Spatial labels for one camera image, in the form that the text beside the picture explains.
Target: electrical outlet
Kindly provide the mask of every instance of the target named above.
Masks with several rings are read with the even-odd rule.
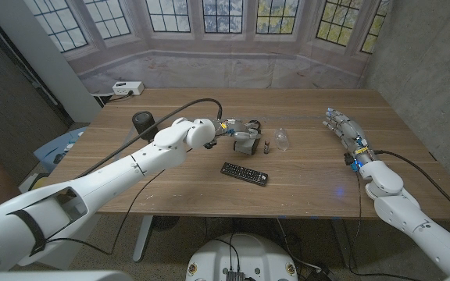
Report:
[[[145,89],[142,82],[116,82],[112,86],[115,95],[127,95],[130,91],[133,91],[133,95],[140,95]]]

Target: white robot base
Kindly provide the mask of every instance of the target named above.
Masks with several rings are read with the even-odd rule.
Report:
[[[225,234],[217,239],[229,243],[230,235],[231,233]],[[284,249],[266,238],[250,233],[235,233],[232,237],[232,245],[239,256],[239,272],[244,273],[235,273],[232,279],[230,267],[233,272],[238,271],[238,258],[227,243],[211,240],[195,252],[188,262],[185,280],[298,280],[295,263]]]

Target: window pane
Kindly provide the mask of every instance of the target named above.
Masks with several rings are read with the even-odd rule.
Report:
[[[346,46],[346,44],[348,43],[348,40],[350,40],[351,34],[352,34],[352,29],[342,27],[340,38],[337,40],[337,43]]]
[[[259,0],[257,34],[292,34],[298,0]]]
[[[53,9],[55,10],[68,8],[64,0],[49,0],[49,1],[51,2]]]
[[[242,0],[230,0],[230,15],[242,16]]]
[[[219,16],[228,16],[228,0],[216,0],[216,9]]]
[[[154,31],[166,31],[164,26],[163,16],[150,16],[152,21],[152,26],[154,27]]]
[[[272,0],[259,0],[258,2],[258,16],[270,16],[270,6]]]
[[[191,31],[187,0],[145,0],[145,2],[155,32]]]
[[[230,32],[242,33],[242,16],[230,17]]]
[[[284,0],[273,0],[270,16],[282,16],[284,11]]]
[[[86,5],[86,7],[95,22],[99,22],[102,20],[102,18],[100,17],[100,12],[98,11],[97,6],[95,4],[88,4]]]
[[[205,15],[216,15],[216,2],[215,0],[203,0],[202,6],[204,7]]]
[[[291,33],[293,33],[294,26],[295,26],[295,18],[285,17],[282,20],[282,27],[280,28],[280,32],[282,34],[291,34]]]
[[[110,12],[112,13],[112,16],[114,16],[114,18],[124,16],[118,0],[108,0],[107,5],[109,6]]]
[[[150,14],[161,14],[161,6],[159,5],[159,0],[147,0],[148,12]]]
[[[329,0],[324,6],[317,38],[346,46],[352,35],[362,0]]]
[[[228,33],[228,16],[218,17],[218,32]]]
[[[59,18],[62,20],[63,26],[66,29],[73,29],[77,27],[76,20],[72,16],[72,13],[69,9],[58,11],[57,14],[59,15]]]
[[[56,12],[45,14],[45,19],[55,33],[64,31],[66,29],[60,22],[60,18],[57,16]]]
[[[102,38],[109,39],[130,33],[119,0],[95,0],[86,6],[91,18],[97,23]]]
[[[188,24],[188,16],[177,16],[178,31],[189,32],[191,30]]]
[[[52,28],[50,28],[43,16],[36,16],[36,20],[39,22],[39,24],[41,24],[48,35],[53,34]]]
[[[96,23],[96,24],[97,24],[98,31],[100,31],[100,35],[102,36],[102,38],[106,39],[106,38],[111,37],[104,22],[100,22],[100,23]]]
[[[298,9],[298,0],[286,0],[286,7],[284,8],[284,16],[296,16]]]
[[[165,15],[174,15],[173,0],[159,0],[161,2],[162,13]]]
[[[65,0],[25,0],[25,3],[59,51],[87,44]]]
[[[126,20],[124,20],[124,18],[116,19],[116,24],[121,34],[130,33],[130,29],[128,28],[128,25],[126,24]]]
[[[100,16],[102,16],[103,20],[112,19],[113,16],[109,11],[109,7],[106,2],[96,2],[95,5],[97,5],[98,11],[100,12]]]
[[[242,32],[242,0],[203,0],[202,6],[205,32]]]
[[[83,34],[79,28],[69,30],[69,35],[72,37],[72,40],[77,47],[86,45],[86,41],[84,40]]]
[[[269,33],[270,34],[278,34],[280,33],[280,22],[282,18],[281,17],[271,17],[270,18],[270,27],[269,27]]]
[[[372,54],[374,51],[374,45],[378,39],[381,27],[383,26],[384,18],[388,11],[390,0],[381,0],[380,6],[374,15],[373,23],[371,24],[369,31],[367,32],[366,40],[362,45],[361,51]]]
[[[205,32],[216,32],[216,17],[215,16],[204,16],[204,31]]]
[[[364,41],[364,45],[362,46],[362,50],[368,53],[373,53],[376,39],[378,39],[378,37],[368,34],[366,40]]]
[[[166,31],[178,31],[177,18],[175,16],[164,16]]]
[[[331,28],[329,29],[329,35],[327,35],[327,40],[337,43],[338,37],[340,36],[341,27],[335,24],[331,24]]]
[[[107,29],[109,30],[112,37],[120,35],[120,32],[117,30],[117,25],[114,20],[106,20],[105,25],[107,26]]]
[[[61,32],[57,34],[56,37],[59,39],[64,51],[69,51],[76,48],[67,32]]]
[[[266,34],[269,32],[269,18],[259,17],[256,21],[256,33]]]
[[[177,15],[188,15],[187,0],[173,0],[173,4],[175,5],[175,13]]]
[[[327,39],[330,27],[331,25],[329,23],[321,22],[319,27],[319,33],[317,33],[317,37],[321,39]]]

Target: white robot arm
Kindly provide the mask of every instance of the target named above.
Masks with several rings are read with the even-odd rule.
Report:
[[[184,144],[200,148],[216,143],[226,121],[177,119],[154,141],[114,163],[81,178],[32,190],[0,205],[0,271],[28,265],[55,250],[97,210],[148,174],[185,161]],[[238,123],[236,131],[247,131]]]
[[[411,237],[429,258],[450,276],[450,232],[420,210],[420,205],[404,188],[402,178],[380,161],[367,143],[359,124],[329,108],[323,124],[341,138],[348,153],[345,161],[362,178],[371,180],[366,192],[374,199],[374,209],[386,223]]]

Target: black cylinder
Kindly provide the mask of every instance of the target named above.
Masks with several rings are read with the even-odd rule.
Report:
[[[150,112],[145,111],[135,113],[131,120],[133,121],[133,125],[137,129],[138,134],[147,130],[150,126],[154,125],[155,123],[154,116],[152,116]],[[157,130],[157,127],[155,127],[141,138],[148,142],[151,142],[152,140],[154,140],[154,137],[158,132],[159,130]]]

